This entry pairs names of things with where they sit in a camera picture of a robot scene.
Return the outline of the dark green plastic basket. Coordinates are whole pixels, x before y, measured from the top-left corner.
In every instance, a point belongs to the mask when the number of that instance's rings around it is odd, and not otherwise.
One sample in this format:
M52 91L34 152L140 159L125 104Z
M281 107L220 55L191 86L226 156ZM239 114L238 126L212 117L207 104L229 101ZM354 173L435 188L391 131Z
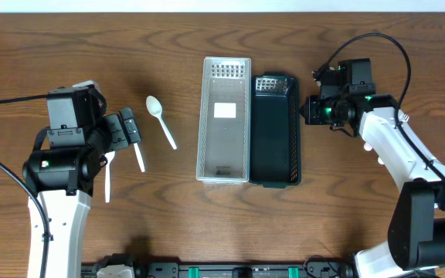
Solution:
M285 73L252 78L250 183L286 188L301 182L300 88Z

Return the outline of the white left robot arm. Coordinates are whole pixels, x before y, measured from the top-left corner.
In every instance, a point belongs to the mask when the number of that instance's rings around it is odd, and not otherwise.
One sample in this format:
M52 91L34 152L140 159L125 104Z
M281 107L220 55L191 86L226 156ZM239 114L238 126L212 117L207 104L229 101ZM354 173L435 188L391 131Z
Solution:
M140 131L125 107L99 120L84 142L67 138L63 146L35 149L24 164L26 184L36 192L29 201L31 241L29 277L78 277L93 184L104 173L110 199L110 164L116 151L137 147Z

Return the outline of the clear plastic basket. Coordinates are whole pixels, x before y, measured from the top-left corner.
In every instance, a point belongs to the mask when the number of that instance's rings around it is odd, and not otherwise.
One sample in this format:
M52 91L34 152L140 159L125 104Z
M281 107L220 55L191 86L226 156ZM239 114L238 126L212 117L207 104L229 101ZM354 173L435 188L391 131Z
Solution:
M204 59L196 179L238 185L250 175L251 59Z

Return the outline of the white plastic spoon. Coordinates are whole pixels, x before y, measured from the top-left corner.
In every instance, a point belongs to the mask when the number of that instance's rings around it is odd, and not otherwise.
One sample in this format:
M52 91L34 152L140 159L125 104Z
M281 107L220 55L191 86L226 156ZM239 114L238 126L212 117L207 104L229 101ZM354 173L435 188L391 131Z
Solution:
M115 151L111 151L106 153L104 156L107 160L107 163L105 165L105 185L104 185L104 197L105 197L105 202L109 203L110 202L110 197L111 197L111 169L110 169L110 165L111 162L114 160L116 152Z
M175 140L162 118L163 109L160 101L154 96L147 96L146 107L149 114L158 119L161 128L164 131L166 138L168 139L169 144L174 150L176 150L177 145L175 143Z
M138 143L134 143L134 152L135 152L135 155L136 155L136 158L138 161L138 166L139 166L141 172L145 172L146 169L145 169L145 165L144 165L144 159L142 157L141 149L140 149Z

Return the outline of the white plastic fork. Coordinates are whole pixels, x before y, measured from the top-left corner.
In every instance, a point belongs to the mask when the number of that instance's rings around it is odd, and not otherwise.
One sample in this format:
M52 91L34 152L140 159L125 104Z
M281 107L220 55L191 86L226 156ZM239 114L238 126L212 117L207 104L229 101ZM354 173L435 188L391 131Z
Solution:
M363 148L364 148L366 151L371 151L371 150L373 149L372 145L369 144L368 142L365 142L365 143L364 143Z
M413 155L400 129L409 116L402 111L395 112L391 107L376 108L374 111L378 118L375 137L379 146L375 150L379 155L379 163L386 167L406 166Z

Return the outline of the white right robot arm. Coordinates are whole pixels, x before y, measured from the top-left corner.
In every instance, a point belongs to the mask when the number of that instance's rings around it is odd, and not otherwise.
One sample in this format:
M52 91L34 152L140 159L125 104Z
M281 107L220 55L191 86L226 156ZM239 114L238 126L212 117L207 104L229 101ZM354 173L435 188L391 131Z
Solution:
M445 266L445 165L415 135L390 95L308 97L306 124L350 124L399 189L388 239L354 256L357 277L408 277Z

